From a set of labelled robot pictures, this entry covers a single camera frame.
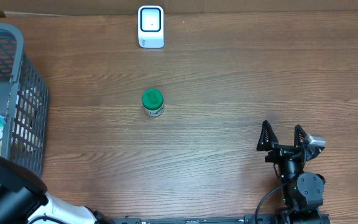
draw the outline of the white device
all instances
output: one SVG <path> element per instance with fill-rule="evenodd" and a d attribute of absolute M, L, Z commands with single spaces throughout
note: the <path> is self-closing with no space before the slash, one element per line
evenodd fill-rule
<path fill-rule="evenodd" d="M 164 46 L 164 11 L 160 6 L 142 6 L 137 11 L 137 36 L 144 48 Z"/>
<path fill-rule="evenodd" d="M 31 224 L 56 224 L 54 221 L 44 220 L 47 216 L 67 224 L 95 224 L 96 218 L 84 206 L 74 206 L 48 193 L 48 204 L 40 206 L 29 218 Z"/>

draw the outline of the bottle label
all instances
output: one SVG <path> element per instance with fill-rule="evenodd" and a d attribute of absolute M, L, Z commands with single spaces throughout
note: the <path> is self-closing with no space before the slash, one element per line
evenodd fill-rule
<path fill-rule="evenodd" d="M 164 112 L 164 104 L 162 104 L 162 106 L 157 110 L 148 110 L 146 108 L 144 109 L 146 110 L 146 113 L 149 116 L 160 116 L 162 112 Z"/>

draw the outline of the white sensor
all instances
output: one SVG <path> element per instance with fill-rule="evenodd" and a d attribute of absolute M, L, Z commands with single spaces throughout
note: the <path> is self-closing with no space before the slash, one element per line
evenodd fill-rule
<path fill-rule="evenodd" d="M 164 11 L 160 6 L 142 6 L 137 11 L 137 36 L 144 48 L 164 46 Z"/>

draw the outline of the green bottle cap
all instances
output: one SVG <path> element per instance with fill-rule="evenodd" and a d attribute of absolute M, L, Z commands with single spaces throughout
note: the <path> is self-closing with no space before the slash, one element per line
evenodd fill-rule
<path fill-rule="evenodd" d="M 158 110 L 164 103 L 164 99 L 162 98 L 162 94 L 159 90 L 149 89 L 143 93 L 142 103 L 148 110 Z"/>

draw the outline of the gray plastic basket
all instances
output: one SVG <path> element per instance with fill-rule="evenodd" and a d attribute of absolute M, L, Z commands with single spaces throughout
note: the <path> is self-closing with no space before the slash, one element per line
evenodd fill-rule
<path fill-rule="evenodd" d="M 20 30 L 0 24 L 0 115 L 6 117 L 1 156 L 41 176 L 49 91 L 24 53 Z"/>

